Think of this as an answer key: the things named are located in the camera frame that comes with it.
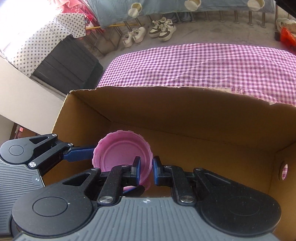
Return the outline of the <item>pink hanging garment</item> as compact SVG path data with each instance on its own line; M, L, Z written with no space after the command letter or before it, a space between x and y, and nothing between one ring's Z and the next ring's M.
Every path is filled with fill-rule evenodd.
M56 0L52 1L53 4L64 14L83 14L87 27L98 26L98 22L93 15L92 11L86 6L83 1L77 0Z

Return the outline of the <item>pink plastic lid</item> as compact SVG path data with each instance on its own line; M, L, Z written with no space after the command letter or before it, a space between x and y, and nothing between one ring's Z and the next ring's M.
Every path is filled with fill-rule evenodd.
M93 151L92 164L102 172L110 171L118 165L132 165L136 156L141 158L140 185L148 190L152 171L153 153L149 143L139 134L119 130L108 133Z

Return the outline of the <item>dark cabinet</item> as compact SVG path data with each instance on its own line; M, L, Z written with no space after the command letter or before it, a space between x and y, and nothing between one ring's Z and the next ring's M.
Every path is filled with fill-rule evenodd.
M41 62L33 76L63 94L95 89L103 74L99 60L81 43L67 36Z

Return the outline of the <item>white green sneaker pair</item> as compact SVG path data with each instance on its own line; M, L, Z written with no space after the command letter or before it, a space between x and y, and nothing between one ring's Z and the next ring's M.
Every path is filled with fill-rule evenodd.
M159 20L152 21L153 27L149 31L151 38L158 38L161 42L166 42L171 39L177 27L171 19L162 17Z

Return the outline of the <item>blue patterned bedsheet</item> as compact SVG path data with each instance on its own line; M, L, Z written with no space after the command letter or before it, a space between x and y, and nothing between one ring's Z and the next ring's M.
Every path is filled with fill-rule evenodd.
M124 23L141 16L206 11L275 13L274 1L86 1L101 27Z

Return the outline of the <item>brown cardboard box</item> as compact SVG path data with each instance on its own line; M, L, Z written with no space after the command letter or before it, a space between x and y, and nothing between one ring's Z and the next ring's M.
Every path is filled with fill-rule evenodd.
M295 107L197 87L100 87L67 95L53 132L76 146L133 131L161 162L202 167L267 193L282 210L275 230L295 240Z

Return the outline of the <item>polka dot white cloth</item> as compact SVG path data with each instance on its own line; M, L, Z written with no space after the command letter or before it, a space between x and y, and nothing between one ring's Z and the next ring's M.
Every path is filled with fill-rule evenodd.
M1 32L1 54L18 71L30 77L53 49L68 36L75 39L86 36L83 14L58 14L36 29L26 27L16 31L16 36L10 40L8 34Z

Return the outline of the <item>purple checkered tablecloth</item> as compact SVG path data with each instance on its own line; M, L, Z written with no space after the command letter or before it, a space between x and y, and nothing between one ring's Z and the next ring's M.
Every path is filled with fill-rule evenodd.
M196 43L116 57L99 87L200 87L295 105L295 56L269 47Z

